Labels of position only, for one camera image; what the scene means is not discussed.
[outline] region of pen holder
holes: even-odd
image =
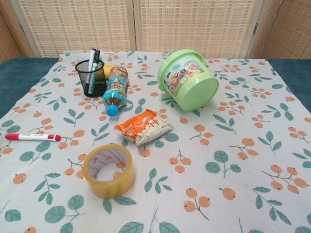
[[[88,70],[88,63],[89,63],[89,60],[84,60],[84,61],[79,62],[75,66],[75,69],[78,72],[79,78],[81,80],[84,94],[87,97],[91,97],[91,98],[102,96],[107,88],[104,69],[103,69],[104,62],[99,61],[97,69],[94,71]],[[92,80],[91,78],[93,78],[93,82],[94,82],[93,93],[90,93],[89,91],[92,83],[88,83],[88,82]]]

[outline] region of floral tablecloth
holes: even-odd
[[[0,232],[311,232],[311,115],[263,59],[207,58],[220,87],[183,112],[162,92],[167,53],[102,52],[129,72],[116,118],[86,98],[66,53],[0,120]],[[136,147],[113,129],[146,108],[174,125]],[[8,141],[6,133],[56,133],[61,142]],[[126,146],[136,179],[121,198],[93,195],[81,167],[103,144]],[[116,164],[108,175],[122,172]]]

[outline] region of snack bag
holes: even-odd
[[[143,113],[114,128],[120,130],[131,142],[140,146],[172,130],[173,126],[159,117],[156,112],[146,109]]]

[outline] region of bucket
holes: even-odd
[[[161,65],[158,82],[186,112],[206,105],[219,86],[203,57],[193,50],[172,53]]]

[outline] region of clear tape roll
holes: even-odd
[[[95,179],[102,167],[119,162],[123,162],[125,168],[118,178],[110,181]],[[131,188],[135,179],[132,155],[127,148],[118,144],[104,145],[91,151],[84,161],[82,170],[92,192],[103,199],[121,197]]]

